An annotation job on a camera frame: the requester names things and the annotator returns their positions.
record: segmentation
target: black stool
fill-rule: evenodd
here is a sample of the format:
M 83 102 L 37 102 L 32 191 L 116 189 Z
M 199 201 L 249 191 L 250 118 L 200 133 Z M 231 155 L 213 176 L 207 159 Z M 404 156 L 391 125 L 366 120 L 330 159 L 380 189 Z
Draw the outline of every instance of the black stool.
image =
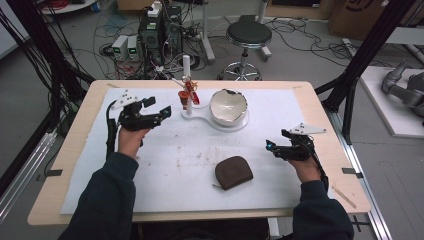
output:
M 227 39 L 232 44 L 244 48 L 240 62 L 228 65 L 218 79 L 234 80 L 228 77 L 236 78 L 235 80 L 262 80 L 259 69 L 250 63 L 247 63 L 247 50 L 260 49 L 271 42 L 272 33 L 265 25 L 256 21 L 238 21 L 232 23 L 227 29 Z

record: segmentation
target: white device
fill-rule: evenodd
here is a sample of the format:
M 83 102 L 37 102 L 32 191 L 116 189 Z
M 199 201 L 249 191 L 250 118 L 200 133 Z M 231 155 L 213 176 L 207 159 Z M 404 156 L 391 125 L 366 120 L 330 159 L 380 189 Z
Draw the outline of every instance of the white device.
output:
M 112 45 L 116 61 L 125 61 L 128 57 L 128 36 L 121 35 Z
M 159 12 L 162 9 L 162 3 L 160 1 L 154 1 L 152 4 L 153 10 L 147 12 L 148 17 L 158 17 Z
M 131 61 L 140 61 L 140 47 L 137 36 L 128 37 L 128 54 Z

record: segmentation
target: cardboard box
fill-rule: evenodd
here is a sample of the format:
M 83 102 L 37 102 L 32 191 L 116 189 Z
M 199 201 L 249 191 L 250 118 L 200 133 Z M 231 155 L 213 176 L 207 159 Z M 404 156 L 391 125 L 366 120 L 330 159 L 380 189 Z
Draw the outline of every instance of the cardboard box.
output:
M 324 20 L 328 19 L 334 8 L 334 0 L 321 0 L 320 6 L 315 7 L 297 7 L 274 5 L 272 1 L 268 3 L 265 15 L 267 17 L 288 17 Z
M 381 2 L 376 0 L 336 1 L 336 6 L 328 21 L 329 34 L 364 40 L 385 9 L 381 6 Z M 420 3 L 421 0 L 416 1 L 399 26 L 407 22 L 409 17 L 418 9 Z M 424 9 L 418 13 L 411 24 L 418 23 L 423 17 Z
M 117 0 L 119 10 L 141 10 L 152 6 L 154 0 Z

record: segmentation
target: power supply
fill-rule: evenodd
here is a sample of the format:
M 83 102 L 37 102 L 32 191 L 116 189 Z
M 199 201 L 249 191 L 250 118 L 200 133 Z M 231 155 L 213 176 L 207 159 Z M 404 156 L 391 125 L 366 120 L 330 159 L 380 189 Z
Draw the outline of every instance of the power supply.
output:
M 140 44 L 137 36 L 128 37 L 128 54 L 131 61 L 140 61 Z
M 163 65 L 163 50 L 165 31 L 163 24 L 163 9 L 159 11 L 157 17 L 142 16 L 140 26 L 138 28 L 138 35 L 143 49 L 143 57 L 145 63 L 154 63 L 155 65 Z
M 121 35 L 112 45 L 116 61 L 125 61 L 128 57 L 128 36 Z

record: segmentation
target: dark sleeve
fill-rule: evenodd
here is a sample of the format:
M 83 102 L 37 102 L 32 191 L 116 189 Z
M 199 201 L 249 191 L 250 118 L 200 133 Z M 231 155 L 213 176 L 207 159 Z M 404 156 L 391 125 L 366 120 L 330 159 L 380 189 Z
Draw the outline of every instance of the dark sleeve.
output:
M 349 216 L 337 200 L 328 198 L 322 181 L 303 183 L 301 189 L 293 212 L 294 239 L 353 239 Z
M 129 239 L 137 168 L 134 159 L 112 153 L 105 165 L 93 173 L 59 239 Z

